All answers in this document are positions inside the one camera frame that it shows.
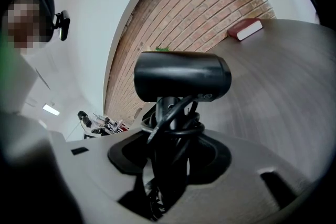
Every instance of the brick wall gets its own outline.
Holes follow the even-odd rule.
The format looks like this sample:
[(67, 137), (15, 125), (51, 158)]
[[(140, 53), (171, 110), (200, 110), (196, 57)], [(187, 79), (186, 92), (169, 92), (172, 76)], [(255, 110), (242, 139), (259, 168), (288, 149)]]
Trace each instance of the brick wall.
[(157, 46), (206, 52), (227, 37), (232, 24), (256, 17), (275, 17), (267, 0), (140, 0), (113, 59), (105, 113), (131, 124), (144, 106), (133, 84), (140, 52)]

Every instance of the black slot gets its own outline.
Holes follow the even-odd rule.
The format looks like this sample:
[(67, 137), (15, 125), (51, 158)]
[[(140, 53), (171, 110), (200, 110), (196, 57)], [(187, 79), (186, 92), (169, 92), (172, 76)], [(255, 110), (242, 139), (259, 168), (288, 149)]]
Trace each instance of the black slot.
[(297, 196), (277, 173), (267, 172), (261, 174), (260, 177), (265, 182), (280, 209), (285, 208), (296, 199)]
[(81, 154), (81, 153), (84, 153), (86, 151), (89, 151), (86, 147), (79, 147), (79, 148), (75, 148), (74, 150), (71, 150), (71, 152), (74, 155)]

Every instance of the red book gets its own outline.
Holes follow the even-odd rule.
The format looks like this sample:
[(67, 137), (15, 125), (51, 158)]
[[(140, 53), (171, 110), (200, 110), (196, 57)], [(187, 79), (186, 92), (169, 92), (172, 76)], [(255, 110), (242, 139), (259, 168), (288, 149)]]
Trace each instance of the red book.
[(238, 40), (243, 40), (262, 29), (260, 19), (243, 19), (227, 30), (227, 34)]

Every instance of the table surface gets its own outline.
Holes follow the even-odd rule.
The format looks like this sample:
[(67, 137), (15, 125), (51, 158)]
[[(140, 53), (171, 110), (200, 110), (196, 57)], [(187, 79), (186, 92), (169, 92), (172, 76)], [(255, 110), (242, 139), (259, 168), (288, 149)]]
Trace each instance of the table surface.
[(209, 51), (227, 62), (232, 86), (199, 104), (200, 121), (268, 147), (314, 181), (336, 145), (336, 33), (294, 20), (262, 24), (245, 40), (228, 37)]

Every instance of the book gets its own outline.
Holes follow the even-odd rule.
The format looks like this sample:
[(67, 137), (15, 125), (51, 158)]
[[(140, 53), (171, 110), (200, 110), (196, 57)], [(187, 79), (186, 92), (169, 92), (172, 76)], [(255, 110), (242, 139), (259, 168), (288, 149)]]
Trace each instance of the book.
[(262, 29), (260, 19), (243, 19), (227, 30), (227, 34), (239, 41)]

